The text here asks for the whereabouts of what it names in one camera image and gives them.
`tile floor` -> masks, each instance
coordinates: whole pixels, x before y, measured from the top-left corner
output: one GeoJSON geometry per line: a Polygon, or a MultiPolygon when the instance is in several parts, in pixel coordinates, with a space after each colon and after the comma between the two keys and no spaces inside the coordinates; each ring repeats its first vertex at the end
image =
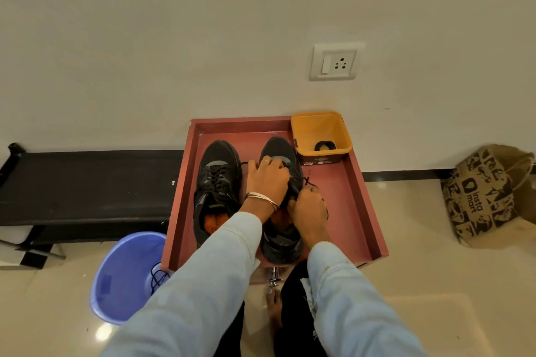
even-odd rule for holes
{"type": "MultiPolygon", "coordinates": [[[[536,242],[462,247],[438,181],[367,187],[390,256],[362,271],[433,356],[529,356],[536,350],[536,242]]],[[[3,355],[94,356],[116,330],[93,316],[90,285],[113,243],[63,245],[41,271],[0,271],[3,355]]],[[[264,287],[246,298],[244,356],[272,355],[264,287]]]]}

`light blue sleeve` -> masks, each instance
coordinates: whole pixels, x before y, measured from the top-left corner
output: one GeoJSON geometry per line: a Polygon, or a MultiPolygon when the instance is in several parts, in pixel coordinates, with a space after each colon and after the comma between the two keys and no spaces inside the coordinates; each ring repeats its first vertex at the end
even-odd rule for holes
{"type": "Polygon", "coordinates": [[[213,355],[248,290],[262,224],[238,212],[117,333],[102,356],[213,355]]]}
{"type": "Polygon", "coordinates": [[[315,245],[307,270],[315,330],[328,355],[426,355],[419,339],[337,246],[315,245]]]}

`wall socket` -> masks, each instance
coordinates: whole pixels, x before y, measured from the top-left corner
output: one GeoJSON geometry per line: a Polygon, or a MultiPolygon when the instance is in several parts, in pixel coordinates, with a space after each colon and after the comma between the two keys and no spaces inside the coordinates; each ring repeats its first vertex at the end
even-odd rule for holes
{"type": "Polygon", "coordinates": [[[315,44],[309,79],[354,79],[364,49],[364,42],[315,44]]]}

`red tray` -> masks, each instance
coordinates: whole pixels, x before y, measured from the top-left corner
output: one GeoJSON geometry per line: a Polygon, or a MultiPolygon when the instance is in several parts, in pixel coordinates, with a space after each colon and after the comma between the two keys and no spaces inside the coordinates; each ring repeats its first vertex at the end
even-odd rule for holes
{"type": "MultiPolygon", "coordinates": [[[[237,119],[192,120],[162,256],[162,268],[176,271],[197,249],[193,235],[193,193],[201,157],[213,141],[228,141],[241,161],[259,160],[264,144],[273,136],[285,137],[292,145],[290,117],[240,117],[237,119]]],[[[245,194],[247,165],[242,166],[245,194]]],[[[333,243],[356,265],[387,256],[387,245],[379,228],[361,170],[352,150],[338,164],[303,167],[318,185],[330,212],[328,230],[333,243]]],[[[304,251],[301,259],[307,258],[304,251]]],[[[275,266],[257,251],[260,267],[275,266]]]]}

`brown paper bag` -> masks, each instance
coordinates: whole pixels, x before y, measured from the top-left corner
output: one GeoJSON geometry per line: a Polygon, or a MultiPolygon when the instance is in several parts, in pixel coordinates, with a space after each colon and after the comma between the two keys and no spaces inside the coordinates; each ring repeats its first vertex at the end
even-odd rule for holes
{"type": "Polygon", "coordinates": [[[476,248],[504,248],[536,237],[536,191],[527,179],[533,153],[486,145],[441,181],[454,234],[476,248]]]}

